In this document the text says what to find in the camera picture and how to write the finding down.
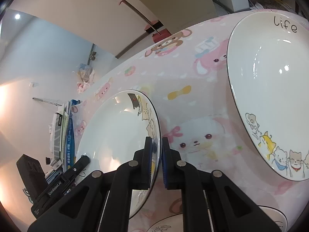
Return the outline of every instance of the pink tablecloth pattern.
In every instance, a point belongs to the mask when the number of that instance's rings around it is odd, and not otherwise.
[[[200,170],[222,170],[258,205],[283,212],[289,228],[309,199],[309,181],[286,180],[264,162],[242,124],[228,81],[230,34],[242,18],[256,12],[230,14],[184,29],[110,71],[93,85],[97,91],[74,107],[76,147],[106,99],[122,90],[139,90],[153,102],[162,134],[184,160]],[[280,12],[309,29],[306,19]],[[180,191],[164,189],[160,170],[149,199],[130,219],[129,232],[145,232],[180,212]]]

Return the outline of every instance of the cartoon bear print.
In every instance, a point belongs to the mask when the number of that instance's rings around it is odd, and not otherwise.
[[[193,63],[193,69],[199,76],[210,75],[226,67],[228,39],[220,44],[210,37],[195,46],[198,52]]]
[[[226,16],[215,17],[215,18],[210,19],[209,21],[210,21],[210,22],[219,22],[219,21],[221,21],[222,19],[224,19],[225,17],[226,17]]]
[[[182,213],[182,199],[178,198],[175,201],[173,201],[168,210],[172,214]]]
[[[274,152],[269,156],[269,161],[271,162],[272,167],[278,168],[280,171],[285,170],[287,175],[287,155],[288,153],[277,147]]]
[[[77,127],[75,128],[75,136],[82,136],[84,133],[84,130],[86,128],[86,121],[84,120],[78,120],[77,121]]]
[[[196,167],[206,158],[217,161],[235,146],[227,139],[230,136],[229,128],[225,127],[222,119],[205,116],[184,122],[177,126],[177,133],[172,139],[169,137],[169,142],[173,149],[180,152],[183,160]]]
[[[145,53],[145,57],[150,56],[152,52],[155,52],[155,54],[158,56],[167,55],[183,44],[183,40],[180,40],[181,38],[188,37],[191,34],[192,34],[191,30],[184,29],[164,39],[163,41],[159,42],[157,45],[152,47],[150,50],[147,50]]]
[[[111,87],[112,81],[113,81],[113,78],[110,78],[108,82],[105,83],[98,92],[96,92],[95,94],[96,100],[101,99],[108,92],[109,88]]]
[[[290,171],[290,177],[303,177],[302,169],[302,153],[293,152],[290,150],[288,158],[288,166]]]
[[[252,135],[256,139],[259,139],[262,133],[259,131],[260,125],[256,121],[256,116],[254,114],[246,113],[246,120],[247,120],[247,123],[250,125],[250,128],[252,130]]]

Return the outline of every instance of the white ceramic plate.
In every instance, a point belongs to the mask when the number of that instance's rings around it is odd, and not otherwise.
[[[90,120],[81,138],[77,158],[87,155],[89,165],[76,183],[94,170],[107,173],[133,159],[143,149],[147,136],[153,138],[151,187],[157,175],[161,154],[161,132],[150,100],[136,90],[125,90],[106,100]],[[133,190],[130,217],[142,207],[150,190]]]
[[[270,207],[259,207],[278,225],[278,227],[281,229],[281,232],[286,232],[288,221],[282,212]]]
[[[165,218],[155,223],[147,230],[147,232],[163,232],[163,231],[182,232],[183,231],[182,214]]]
[[[257,12],[228,43],[228,75],[255,147],[286,179],[309,178],[309,32],[293,19]]]
[[[279,210],[259,206],[281,229],[281,232],[286,232],[287,219]],[[174,215],[165,218],[152,225],[147,232],[183,232],[183,217],[182,214]]]

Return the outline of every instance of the cartoon cat illustration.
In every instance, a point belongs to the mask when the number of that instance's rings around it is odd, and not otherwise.
[[[137,107],[141,107],[138,100],[137,100],[137,97],[134,93],[128,93],[131,101],[132,101],[132,105],[133,105],[133,109],[137,108]]]
[[[271,165],[277,167],[280,171],[286,170],[287,174],[287,156],[288,153],[277,147],[273,154],[270,155]]]
[[[206,76],[226,67],[228,41],[226,39],[219,44],[210,37],[195,47],[198,53],[193,68],[197,75]]]
[[[154,121],[153,119],[151,119],[149,121],[148,126],[146,127],[147,131],[148,131],[148,136],[151,138],[155,138],[156,137],[156,130],[155,130],[155,126],[154,126]]]
[[[288,166],[290,170],[290,177],[300,175],[302,177],[303,170],[302,169],[302,153],[293,152],[290,150],[289,158],[288,158]]]
[[[269,156],[272,154],[276,143],[272,142],[272,136],[268,136],[268,132],[265,132],[264,135],[260,136],[260,143],[258,144],[260,153],[266,155],[266,158],[269,160]]]
[[[309,175],[309,151],[308,151],[308,154],[306,155],[306,158],[303,161],[303,167],[304,167],[304,170],[303,170],[302,177],[305,178],[306,175],[307,177]]]
[[[153,232],[160,232],[163,230],[168,230],[169,228],[171,228],[171,226],[169,225],[159,225],[158,227],[156,227]]]
[[[254,114],[246,113],[246,120],[248,124],[250,125],[250,128],[252,130],[252,135],[256,137],[256,139],[259,139],[262,133],[259,131],[260,125],[256,121],[256,116]]]
[[[175,49],[178,48],[178,46],[183,44],[183,40],[180,40],[181,38],[188,37],[192,34],[192,31],[189,29],[184,29],[166,39],[159,42],[157,45],[152,47],[150,50],[147,50],[145,53],[145,57],[148,57],[151,55],[152,52],[155,52],[158,56],[164,56]]]
[[[137,116],[142,114],[142,120],[150,120],[150,111],[147,108],[147,102],[141,97],[137,96],[140,108],[138,110]]]

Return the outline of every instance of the blue book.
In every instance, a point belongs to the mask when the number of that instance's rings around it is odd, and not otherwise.
[[[80,100],[71,100],[71,105],[77,105],[80,103]],[[70,111],[69,123],[68,123],[68,133],[66,137],[66,165],[67,169],[71,168],[74,165],[74,156],[75,156],[75,140],[74,140],[74,129],[73,129],[73,118],[72,111]]]

